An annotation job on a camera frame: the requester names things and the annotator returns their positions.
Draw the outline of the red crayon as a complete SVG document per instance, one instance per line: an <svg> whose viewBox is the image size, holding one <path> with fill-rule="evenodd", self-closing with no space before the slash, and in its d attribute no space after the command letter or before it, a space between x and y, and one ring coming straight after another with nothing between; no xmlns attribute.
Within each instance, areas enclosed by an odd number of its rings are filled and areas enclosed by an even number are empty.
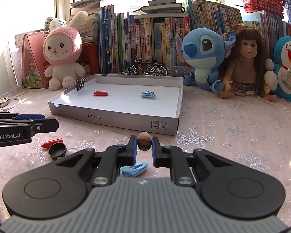
<svg viewBox="0 0 291 233"><path fill-rule="evenodd" d="M97 97L105 97L105 96L108 96L109 94L107 91L94 91L92 95L97 96Z"/></svg>
<svg viewBox="0 0 291 233"><path fill-rule="evenodd" d="M43 143L41 145L41 148L49 149L53 144L62 143L62 142L63 142L63 139L62 138L50 140L50 141L47 141L47 142Z"/></svg>

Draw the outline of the pink hooded bunny plush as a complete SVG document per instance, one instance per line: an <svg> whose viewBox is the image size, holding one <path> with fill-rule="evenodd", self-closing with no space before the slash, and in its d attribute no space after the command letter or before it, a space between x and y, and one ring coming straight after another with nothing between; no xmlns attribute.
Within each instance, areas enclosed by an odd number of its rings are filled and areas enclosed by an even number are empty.
<svg viewBox="0 0 291 233"><path fill-rule="evenodd" d="M44 40L42 50L50 64L44 75L50 79L51 90L69 88L86 74L77 60L82 52L82 39L78 29L87 16L88 13L82 10L75 14L68 26L59 25L57 18L50 23L50 33Z"/></svg>

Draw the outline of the white cardboard box tray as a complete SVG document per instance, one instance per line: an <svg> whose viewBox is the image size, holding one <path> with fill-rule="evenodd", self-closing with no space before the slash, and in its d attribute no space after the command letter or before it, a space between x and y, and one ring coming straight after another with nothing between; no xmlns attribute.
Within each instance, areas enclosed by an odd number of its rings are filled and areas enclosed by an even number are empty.
<svg viewBox="0 0 291 233"><path fill-rule="evenodd" d="M155 99L141 98L145 90ZM97 97L94 91L107 91ZM180 77L149 75L93 75L80 90L72 86L48 101L53 115L100 125L174 136L183 98Z"/></svg>

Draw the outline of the black binder clip on tray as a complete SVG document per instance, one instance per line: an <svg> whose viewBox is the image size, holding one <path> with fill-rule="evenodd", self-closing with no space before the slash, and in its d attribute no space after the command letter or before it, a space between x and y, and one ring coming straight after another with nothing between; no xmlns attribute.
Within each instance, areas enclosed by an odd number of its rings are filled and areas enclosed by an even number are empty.
<svg viewBox="0 0 291 233"><path fill-rule="evenodd" d="M77 90L80 90L80 89L82 89L83 87L84 87L84 82L85 82L85 78L84 77L82 77L81 79L79 79L79 78L77 78L76 76L75 77L73 77L74 78L74 80L76 81L76 89Z"/></svg>

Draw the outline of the pink snowflake tablecloth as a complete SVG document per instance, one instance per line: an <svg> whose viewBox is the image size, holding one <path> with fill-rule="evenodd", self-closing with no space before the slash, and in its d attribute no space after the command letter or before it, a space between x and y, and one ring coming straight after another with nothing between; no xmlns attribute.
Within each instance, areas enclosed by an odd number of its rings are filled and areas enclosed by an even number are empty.
<svg viewBox="0 0 291 233"><path fill-rule="evenodd" d="M2 201L6 182L50 162L41 145L62 138L67 148L103 151L125 144L132 131L59 117L55 133L37 134L31 143L0 148L0 222L9 215ZM186 152L204 148L235 162L271 174L287 192L279 217L291 225L291 105L258 96L220 99L209 91L185 87L178 133L159 136L163 145Z"/></svg>

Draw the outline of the row of books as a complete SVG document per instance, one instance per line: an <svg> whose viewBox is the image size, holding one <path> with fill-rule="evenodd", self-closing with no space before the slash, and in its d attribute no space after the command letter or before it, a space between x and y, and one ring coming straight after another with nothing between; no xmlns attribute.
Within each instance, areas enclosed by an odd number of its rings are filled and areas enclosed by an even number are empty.
<svg viewBox="0 0 291 233"><path fill-rule="evenodd" d="M213 36L223 53L232 26L242 22L238 9L203 0L155 0L128 14L99 0L82 0L71 4L70 15L82 10L93 20L81 28L82 41L99 43L102 73L135 75L146 66L147 74L174 74L187 66L179 52L190 37Z"/></svg>

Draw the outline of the blue Doraemon plush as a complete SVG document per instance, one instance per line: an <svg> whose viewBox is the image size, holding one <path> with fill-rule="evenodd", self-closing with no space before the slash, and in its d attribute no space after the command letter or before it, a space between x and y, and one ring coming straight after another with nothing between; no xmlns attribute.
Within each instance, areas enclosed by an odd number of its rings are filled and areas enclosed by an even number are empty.
<svg viewBox="0 0 291 233"><path fill-rule="evenodd" d="M270 94L291 104L291 36L281 37L274 47L274 60L265 60L264 80Z"/></svg>

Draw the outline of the black miniature bicycle model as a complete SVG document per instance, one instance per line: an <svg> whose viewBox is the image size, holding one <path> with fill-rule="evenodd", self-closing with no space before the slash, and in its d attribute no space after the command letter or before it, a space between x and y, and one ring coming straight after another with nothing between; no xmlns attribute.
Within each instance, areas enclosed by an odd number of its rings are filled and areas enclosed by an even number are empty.
<svg viewBox="0 0 291 233"><path fill-rule="evenodd" d="M142 59L135 56L134 64L126 67L121 75L150 75L150 76L168 76L169 70L165 63L149 59Z"/></svg>

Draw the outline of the light blue hair clip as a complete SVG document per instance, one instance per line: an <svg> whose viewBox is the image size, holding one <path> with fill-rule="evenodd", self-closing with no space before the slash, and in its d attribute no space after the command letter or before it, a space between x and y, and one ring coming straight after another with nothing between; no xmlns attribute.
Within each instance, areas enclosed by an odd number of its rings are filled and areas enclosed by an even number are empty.
<svg viewBox="0 0 291 233"><path fill-rule="evenodd" d="M155 99L156 95L153 91L145 90L141 93L141 98Z"/></svg>
<svg viewBox="0 0 291 233"><path fill-rule="evenodd" d="M149 164L147 162L136 163L134 166L123 166L120 168L121 177L137 177L146 172Z"/></svg>

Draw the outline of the blue Stitch plush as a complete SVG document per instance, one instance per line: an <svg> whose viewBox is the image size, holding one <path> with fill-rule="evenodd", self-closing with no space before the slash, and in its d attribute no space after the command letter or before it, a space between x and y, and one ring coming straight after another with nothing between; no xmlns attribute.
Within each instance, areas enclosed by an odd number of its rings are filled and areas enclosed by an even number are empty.
<svg viewBox="0 0 291 233"><path fill-rule="evenodd" d="M234 30L227 41L208 28L196 28L183 38L176 34L177 53L192 67L189 75L182 76L184 85L211 90L215 94L223 91L218 67L230 55L235 43Z"/></svg>

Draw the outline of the clear plastic dome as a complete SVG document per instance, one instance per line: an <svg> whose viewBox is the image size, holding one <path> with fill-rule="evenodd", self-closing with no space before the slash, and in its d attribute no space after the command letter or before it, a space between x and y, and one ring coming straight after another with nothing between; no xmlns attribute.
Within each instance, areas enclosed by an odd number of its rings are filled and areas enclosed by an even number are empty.
<svg viewBox="0 0 291 233"><path fill-rule="evenodd" d="M69 156L71 154L77 153L79 150L77 148L70 148L66 150L65 156Z"/></svg>

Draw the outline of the brown haired baby doll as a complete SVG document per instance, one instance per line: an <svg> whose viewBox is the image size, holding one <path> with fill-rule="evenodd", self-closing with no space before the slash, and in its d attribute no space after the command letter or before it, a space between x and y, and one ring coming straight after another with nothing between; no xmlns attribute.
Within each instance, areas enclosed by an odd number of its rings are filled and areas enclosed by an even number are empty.
<svg viewBox="0 0 291 233"><path fill-rule="evenodd" d="M235 95L259 95L269 102L276 99L264 81L265 53L261 34L246 24L236 24L236 43L231 54L220 65L224 84L220 97L233 98Z"/></svg>

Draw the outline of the brown acorn nut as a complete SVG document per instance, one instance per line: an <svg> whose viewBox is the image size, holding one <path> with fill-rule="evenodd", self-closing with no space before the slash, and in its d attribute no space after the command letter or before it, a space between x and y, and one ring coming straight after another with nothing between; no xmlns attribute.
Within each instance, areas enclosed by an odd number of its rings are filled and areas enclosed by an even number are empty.
<svg viewBox="0 0 291 233"><path fill-rule="evenodd" d="M142 151L147 151L151 148L152 138L147 132L142 132L137 138L137 146Z"/></svg>

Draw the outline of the pink triangular house box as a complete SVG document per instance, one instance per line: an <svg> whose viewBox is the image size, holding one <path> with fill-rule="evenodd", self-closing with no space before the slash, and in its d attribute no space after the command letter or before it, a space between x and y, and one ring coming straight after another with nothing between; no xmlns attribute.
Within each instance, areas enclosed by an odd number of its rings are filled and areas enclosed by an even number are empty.
<svg viewBox="0 0 291 233"><path fill-rule="evenodd" d="M15 36L16 48L21 52L21 80L25 88L48 88L50 79L45 77L44 71L50 64L42 52L45 38L41 30Z"/></svg>

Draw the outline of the black round cap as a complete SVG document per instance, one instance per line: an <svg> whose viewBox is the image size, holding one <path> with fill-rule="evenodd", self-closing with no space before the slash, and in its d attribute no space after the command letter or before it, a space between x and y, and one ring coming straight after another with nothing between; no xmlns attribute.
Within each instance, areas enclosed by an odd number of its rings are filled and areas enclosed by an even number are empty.
<svg viewBox="0 0 291 233"><path fill-rule="evenodd" d="M48 154L52 160L57 160L59 157L64 157L66 155L66 145L62 142L54 143L48 149Z"/></svg>

